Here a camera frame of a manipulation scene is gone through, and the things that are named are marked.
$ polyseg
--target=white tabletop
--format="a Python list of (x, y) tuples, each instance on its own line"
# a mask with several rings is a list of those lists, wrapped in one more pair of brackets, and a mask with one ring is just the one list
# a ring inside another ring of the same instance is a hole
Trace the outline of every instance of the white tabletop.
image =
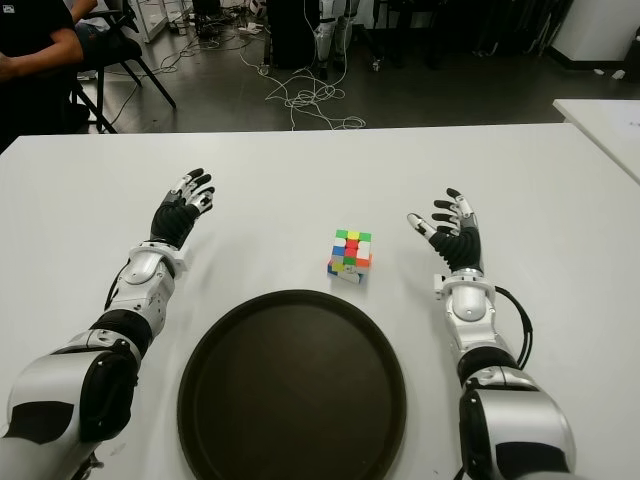
[[(31, 360), (100, 316), (129, 247), (195, 167), (215, 175), (214, 211), (189, 238), (196, 261), (144, 359), (131, 423), (97, 452), (106, 468), (95, 479), (193, 478), (176, 427), (190, 352), (234, 306), (289, 288), (346, 299), (394, 346), (408, 416), (389, 478), (450, 479), (459, 384), (432, 294), (446, 268), (405, 220), (430, 214), (448, 186), (479, 215), (488, 278), (533, 319), (527, 371), (569, 418), (578, 472), (635, 475), (640, 217), (629, 212), (640, 189), (570, 124), (20, 139), (0, 157), (0, 399)], [(366, 286), (326, 274), (342, 227), (373, 232)], [(517, 353), (517, 314), (497, 307)]]
[(556, 100), (553, 106), (640, 184), (640, 100)]

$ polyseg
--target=robot finger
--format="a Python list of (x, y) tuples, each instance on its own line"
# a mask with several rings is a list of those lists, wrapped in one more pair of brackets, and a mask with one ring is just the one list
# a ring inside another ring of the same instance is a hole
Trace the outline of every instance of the robot finger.
[(193, 205), (198, 209), (200, 215), (202, 215), (213, 208), (213, 192), (215, 192), (214, 187), (205, 188), (204, 190), (192, 195), (187, 202), (187, 205)]
[(173, 187), (169, 193), (174, 194), (174, 195), (177, 194), (177, 195), (184, 196), (184, 193), (185, 193), (185, 190), (187, 189), (187, 186), (194, 179), (200, 177), (203, 173), (204, 173), (204, 170), (202, 168), (196, 168), (195, 170), (192, 170), (191, 172), (187, 173), (184, 177), (182, 177), (178, 181), (176, 186)]
[(413, 229), (427, 240), (437, 233), (437, 230), (432, 225), (416, 213), (410, 213), (407, 215), (407, 220)]
[(201, 177), (194, 178), (186, 186), (184, 193), (182, 194), (182, 198), (184, 198), (185, 201), (189, 203), (189, 200), (191, 200), (191, 198), (195, 195), (195, 191), (210, 181), (211, 175), (209, 175), (208, 173), (206, 175), (202, 175)]
[(437, 230), (438, 230), (439, 232), (446, 233), (447, 235), (454, 235), (454, 236), (456, 236), (456, 235), (459, 235), (459, 234), (460, 234), (460, 230), (458, 230), (457, 228), (454, 228), (454, 227), (446, 227), (446, 226), (444, 226), (444, 225), (438, 225)]
[(436, 200), (435, 202), (433, 202), (433, 205), (436, 208), (444, 208), (445, 210), (452, 210), (452, 207), (455, 207), (455, 203), (450, 202), (449, 200)]
[(464, 195), (458, 195), (456, 197), (456, 204), (458, 207), (458, 218), (460, 227), (475, 227), (478, 228), (478, 221), (473, 208), (464, 197)]
[(454, 188), (447, 188), (447, 195), (449, 195), (451, 198), (457, 198), (460, 196), (460, 192)]
[(431, 215), (431, 218), (433, 218), (436, 222), (449, 222), (456, 226), (459, 222), (457, 215), (449, 215), (447, 213), (434, 213), (433, 215)]

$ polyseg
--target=round tray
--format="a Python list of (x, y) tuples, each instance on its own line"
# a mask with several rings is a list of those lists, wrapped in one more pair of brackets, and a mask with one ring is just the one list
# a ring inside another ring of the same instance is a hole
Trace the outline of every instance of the round tray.
[(178, 396), (200, 480), (377, 480), (404, 434), (398, 360), (362, 311), (307, 290), (270, 293), (202, 338)]

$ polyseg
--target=colorful cube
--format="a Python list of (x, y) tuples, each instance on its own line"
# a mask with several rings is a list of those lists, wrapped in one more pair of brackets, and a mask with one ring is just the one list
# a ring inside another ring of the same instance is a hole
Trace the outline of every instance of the colorful cube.
[(337, 230), (327, 271), (352, 283), (360, 283), (371, 266), (371, 234)]

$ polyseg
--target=floor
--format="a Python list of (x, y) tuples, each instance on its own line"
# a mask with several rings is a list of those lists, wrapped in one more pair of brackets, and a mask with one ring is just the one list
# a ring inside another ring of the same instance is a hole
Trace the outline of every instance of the floor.
[[(159, 75), (178, 104), (175, 111), (148, 78), (143, 80), (144, 88), (132, 94), (134, 82), (114, 68), (120, 74), (106, 75), (106, 117), (115, 118), (132, 95), (115, 123), (121, 133), (290, 130), (290, 110), (281, 100), (265, 101), (276, 84), (240, 57), (259, 64), (263, 40), (235, 36), (235, 32), (225, 33), (222, 39), (216, 49), (187, 52), (195, 55), (180, 58), (175, 72)], [(191, 40), (191, 33), (179, 36), (165, 31), (145, 48), (144, 57), (156, 68)], [(177, 58), (170, 57), (164, 65)], [(357, 116), (367, 128), (544, 123), (562, 121), (551, 105), (556, 98), (640, 99), (640, 85), (612, 80), (612, 72), (598, 76), (592, 71), (570, 71), (548, 57), (456, 54), (441, 69), (430, 70), (416, 47), (406, 52), (404, 68), (386, 62), (381, 71), (373, 72), (371, 60), (364, 45), (352, 45), (348, 73), (339, 84), (345, 97), (321, 102), (326, 116)], [(289, 71), (273, 69), (271, 74), (280, 81), (291, 76)], [(330, 72), (330, 83), (338, 79), (337, 72)], [(312, 81), (289, 85), (294, 96), (299, 89), (312, 88)], [(91, 82), (85, 88), (93, 93)], [(325, 120), (297, 112), (294, 121), (297, 130), (329, 128)]]

